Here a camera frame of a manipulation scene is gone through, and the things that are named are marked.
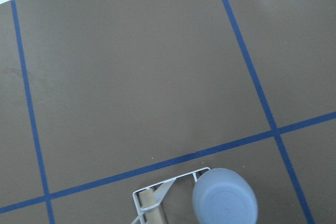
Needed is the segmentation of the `blue plastic cup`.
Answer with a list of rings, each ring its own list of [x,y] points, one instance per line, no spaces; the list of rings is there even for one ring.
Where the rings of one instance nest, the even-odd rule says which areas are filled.
[[[198,223],[256,223],[256,196],[238,173],[213,168],[195,183],[192,205]]]

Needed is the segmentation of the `white cup holder rack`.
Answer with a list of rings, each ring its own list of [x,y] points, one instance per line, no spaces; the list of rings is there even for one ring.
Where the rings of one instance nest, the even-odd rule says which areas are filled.
[[[173,185],[182,178],[192,178],[193,186],[201,175],[211,170],[210,167],[202,167],[165,180],[147,185],[132,193],[137,216],[131,223],[168,223],[162,203]]]

